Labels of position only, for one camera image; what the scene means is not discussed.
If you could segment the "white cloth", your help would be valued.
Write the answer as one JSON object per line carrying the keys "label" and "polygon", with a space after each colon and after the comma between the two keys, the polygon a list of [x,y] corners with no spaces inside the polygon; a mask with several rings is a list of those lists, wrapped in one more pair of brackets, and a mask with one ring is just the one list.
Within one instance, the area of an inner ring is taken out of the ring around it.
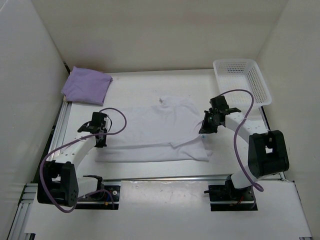
{"label": "white cloth", "polygon": [[207,162],[199,134],[202,118],[185,97],[162,96],[157,105],[121,108],[107,114],[113,121],[107,146],[96,149],[96,162],[136,163],[195,160]]}

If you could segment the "purple t shirt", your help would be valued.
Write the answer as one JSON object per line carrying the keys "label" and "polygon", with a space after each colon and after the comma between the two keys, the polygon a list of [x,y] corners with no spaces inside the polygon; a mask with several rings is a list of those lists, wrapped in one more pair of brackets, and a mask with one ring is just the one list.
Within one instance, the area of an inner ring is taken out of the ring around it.
{"label": "purple t shirt", "polygon": [[103,72],[73,67],[61,93],[68,102],[102,106],[112,81],[112,76]]}

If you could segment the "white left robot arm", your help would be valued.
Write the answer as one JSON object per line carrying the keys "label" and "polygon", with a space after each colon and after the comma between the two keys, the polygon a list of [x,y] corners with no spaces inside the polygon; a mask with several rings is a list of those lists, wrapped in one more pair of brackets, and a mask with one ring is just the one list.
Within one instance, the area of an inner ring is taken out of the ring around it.
{"label": "white left robot arm", "polygon": [[77,176],[77,168],[91,149],[106,146],[106,137],[106,133],[81,134],[80,138],[49,152],[39,167],[37,201],[70,213],[82,198],[103,198],[107,192],[103,178],[97,175]]}

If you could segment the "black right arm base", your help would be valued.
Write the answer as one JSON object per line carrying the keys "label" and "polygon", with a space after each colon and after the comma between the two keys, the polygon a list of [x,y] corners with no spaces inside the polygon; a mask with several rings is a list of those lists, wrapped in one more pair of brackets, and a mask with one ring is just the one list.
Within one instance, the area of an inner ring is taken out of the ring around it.
{"label": "black right arm base", "polygon": [[232,181],[212,184],[203,192],[209,196],[211,212],[250,212],[257,211],[257,200],[252,186],[237,189]]}

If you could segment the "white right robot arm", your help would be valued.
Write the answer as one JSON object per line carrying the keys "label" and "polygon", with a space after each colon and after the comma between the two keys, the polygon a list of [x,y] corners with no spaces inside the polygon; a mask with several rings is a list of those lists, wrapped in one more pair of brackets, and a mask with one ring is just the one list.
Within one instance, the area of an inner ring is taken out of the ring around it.
{"label": "white right robot arm", "polygon": [[[231,174],[226,181],[228,185],[224,193],[230,200],[238,199],[245,188],[254,187],[262,192],[264,189],[257,183],[258,180],[289,169],[286,142],[281,131],[268,130],[239,111],[225,114],[206,110],[199,133],[217,133],[220,126],[234,132],[233,149],[240,166],[240,170]],[[238,137],[248,144],[247,164],[243,164],[240,158]]]}

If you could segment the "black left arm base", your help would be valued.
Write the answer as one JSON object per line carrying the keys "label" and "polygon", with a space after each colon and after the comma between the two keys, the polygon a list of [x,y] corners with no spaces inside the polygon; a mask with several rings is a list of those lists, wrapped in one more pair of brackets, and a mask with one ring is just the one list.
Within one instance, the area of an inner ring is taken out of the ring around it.
{"label": "black left arm base", "polygon": [[104,181],[101,176],[84,175],[78,179],[77,210],[118,210],[120,182]]}

